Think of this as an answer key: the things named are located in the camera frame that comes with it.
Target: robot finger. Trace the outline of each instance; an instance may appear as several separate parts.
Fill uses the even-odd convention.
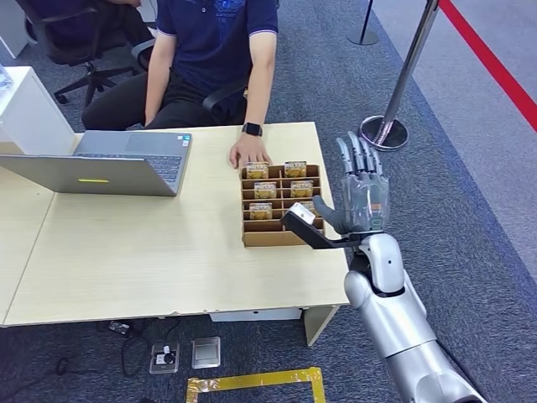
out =
[[[357,136],[353,132],[348,132],[348,134],[351,139],[351,143],[353,145],[353,157],[354,164],[356,164],[357,174],[364,171],[364,155],[361,153],[361,148],[360,147],[360,142],[357,141]]]
[[[352,160],[351,159],[351,154],[349,153],[349,148],[347,147],[347,144],[340,137],[338,137],[336,141],[338,142],[339,150],[342,153],[342,159],[343,161],[343,165],[345,167],[345,173],[347,175],[353,175],[354,167]]]
[[[373,172],[375,164],[373,163],[373,156],[371,154],[371,149],[367,145],[367,142],[364,139],[358,139],[360,145],[364,150],[364,155],[365,159],[365,170],[367,172]]]
[[[371,154],[373,155],[373,163],[375,164],[373,170],[377,172],[378,175],[382,176],[382,162],[381,161],[381,156],[376,149],[371,149]]]

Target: stanchion base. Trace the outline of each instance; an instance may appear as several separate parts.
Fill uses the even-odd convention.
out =
[[[369,46],[371,44],[376,44],[376,42],[379,41],[379,37],[376,36],[374,32],[370,31],[370,30],[366,30],[365,34],[364,35],[363,40],[360,40],[361,36],[361,30],[361,29],[353,29],[351,32],[347,34],[347,39],[349,40],[349,42],[352,42],[353,44],[361,44],[362,46]]]
[[[373,140],[379,133],[382,118],[382,116],[367,118],[360,125],[360,135],[379,151],[395,151],[409,141],[409,131],[403,123],[394,120],[384,143],[375,144]]]

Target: smartwatch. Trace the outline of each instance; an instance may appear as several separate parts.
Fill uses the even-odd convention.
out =
[[[261,137],[262,136],[262,129],[259,124],[244,123],[244,125],[243,126],[243,133],[250,134],[251,136]]]

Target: yellow tape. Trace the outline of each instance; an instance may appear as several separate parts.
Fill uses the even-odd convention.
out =
[[[79,182],[91,182],[91,183],[109,183],[106,179],[79,179]]]
[[[200,393],[254,388],[257,386],[293,384],[297,382],[311,382],[311,390],[314,394],[314,403],[326,403],[324,388],[322,385],[322,374],[321,373],[321,369],[318,367],[267,372],[265,374],[231,376],[228,378],[190,378],[188,380],[186,403],[198,403],[198,395]]]

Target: laptop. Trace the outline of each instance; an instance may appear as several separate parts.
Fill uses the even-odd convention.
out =
[[[0,155],[0,166],[60,193],[176,196],[190,133],[88,130],[73,155]]]

